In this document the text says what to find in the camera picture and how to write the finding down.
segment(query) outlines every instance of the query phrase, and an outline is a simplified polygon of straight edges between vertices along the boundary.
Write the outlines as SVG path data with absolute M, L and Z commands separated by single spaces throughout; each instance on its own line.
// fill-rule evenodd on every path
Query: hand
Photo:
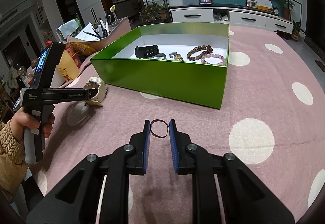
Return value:
M 54 115 L 51 114 L 49 123 L 43 125 L 44 137 L 48 138 L 51 135 L 53 129 L 52 124 L 54 123 Z M 19 109 L 10 121 L 10 130 L 14 138 L 21 144 L 24 144 L 24 127 L 30 129 L 38 129 L 40 122 L 33 116 L 23 112 L 23 108 Z

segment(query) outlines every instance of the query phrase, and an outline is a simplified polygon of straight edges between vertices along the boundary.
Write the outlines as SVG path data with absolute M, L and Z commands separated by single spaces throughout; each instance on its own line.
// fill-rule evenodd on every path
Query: white watch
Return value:
M 92 98 L 87 100 L 86 103 L 88 103 L 89 105 L 95 105 L 95 106 L 99 106 L 99 107 L 103 106 L 100 102 L 102 102 L 106 97 L 107 87 L 106 87 L 105 82 L 102 79 L 100 79 L 99 77 L 92 77 L 88 80 L 88 82 L 85 84 L 85 86 L 83 88 L 98 89 L 98 93 L 94 96 L 91 95 Z

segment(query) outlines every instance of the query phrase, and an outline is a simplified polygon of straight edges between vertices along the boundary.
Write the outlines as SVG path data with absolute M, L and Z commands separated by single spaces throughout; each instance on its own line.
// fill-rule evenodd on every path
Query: air vent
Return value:
M 13 10 L 12 12 L 10 12 L 7 16 L 3 17 L 2 20 L 0 20 L 0 25 L 2 23 L 4 23 L 9 17 L 11 17 L 13 14 L 17 13 L 17 9 Z

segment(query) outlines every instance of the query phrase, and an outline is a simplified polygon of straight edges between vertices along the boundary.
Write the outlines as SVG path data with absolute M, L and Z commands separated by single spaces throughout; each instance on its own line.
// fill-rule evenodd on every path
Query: sleeve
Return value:
M 0 133 L 0 187 L 9 201 L 26 174 L 28 165 L 24 157 L 24 147 L 12 135 L 8 121 Z

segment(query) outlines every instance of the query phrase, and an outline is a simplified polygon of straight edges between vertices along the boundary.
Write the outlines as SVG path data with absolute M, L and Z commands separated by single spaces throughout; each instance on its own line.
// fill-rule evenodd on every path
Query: black drawer handle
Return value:
M 187 17 L 192 17 L 192 18 L 197 17 L 197 18 L 199 18 L 199 17 L 201 17 L 201 15 L 184 15 L 184 17 L 186 17 L 186 18 Z
M 285 26 L 279 25 L 279 24 L 275 24 L 276 26 L 280 27 L 280 28 L 286 28 Z
M 250 21 L 256 21 L 256 19 L 252 19 L 252 18 L 242 18 L 243 20 L 250 20 Z

